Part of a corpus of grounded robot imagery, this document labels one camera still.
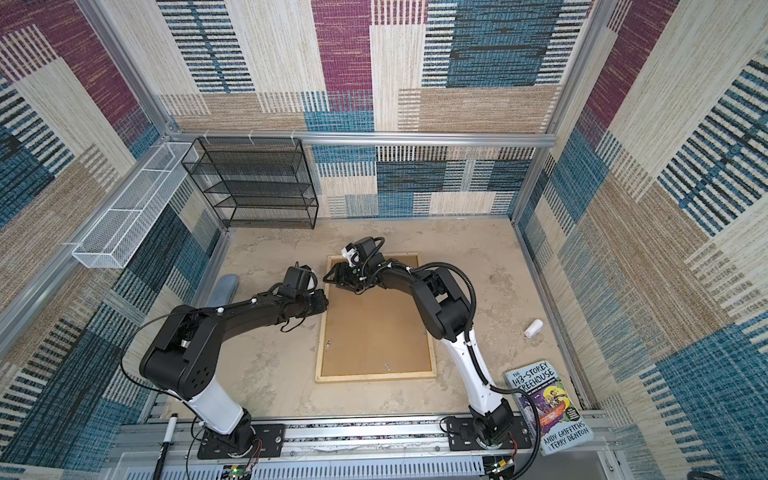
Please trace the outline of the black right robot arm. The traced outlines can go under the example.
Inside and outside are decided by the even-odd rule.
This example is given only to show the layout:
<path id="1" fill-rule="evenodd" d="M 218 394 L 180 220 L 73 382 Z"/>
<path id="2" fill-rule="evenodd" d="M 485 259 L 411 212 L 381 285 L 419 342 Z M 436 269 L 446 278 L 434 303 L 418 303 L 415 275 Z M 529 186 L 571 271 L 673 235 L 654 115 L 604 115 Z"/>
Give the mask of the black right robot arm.
<path id="1" fill-rule="evenodd" d="M 501 447 L 514 414 L 503 390 L 493 384 L 477 345 L 477 295 L 468 276 L 446 262 L 411 267 L 381 253 L 382 237 L 365 237 L 341 251 L 343 260 L 323 277 L 327 284 L 355 294 L 374 287 L 410 295 L 427 332 L 448 348 L 465 385 L 478 444 Z"/>

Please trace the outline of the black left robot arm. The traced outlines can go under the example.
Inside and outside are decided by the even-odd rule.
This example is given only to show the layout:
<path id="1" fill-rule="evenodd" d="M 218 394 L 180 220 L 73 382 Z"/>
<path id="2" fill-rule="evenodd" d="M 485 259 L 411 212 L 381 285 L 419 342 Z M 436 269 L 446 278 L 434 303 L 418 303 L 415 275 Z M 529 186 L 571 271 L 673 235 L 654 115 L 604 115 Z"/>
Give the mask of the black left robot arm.
<path id="1" fill-rule="evenodd" d="M 249 411 L 218 380 L 224 346 L 252 330 L 323 313 L 327 306 L 311 267 L 294 265 L 282 281 L 247 300 L 205 308 L 180 305 L 161 320 L 139 372 L 203 423 L 198 459 L 251 457 L 261 441 Z"/>

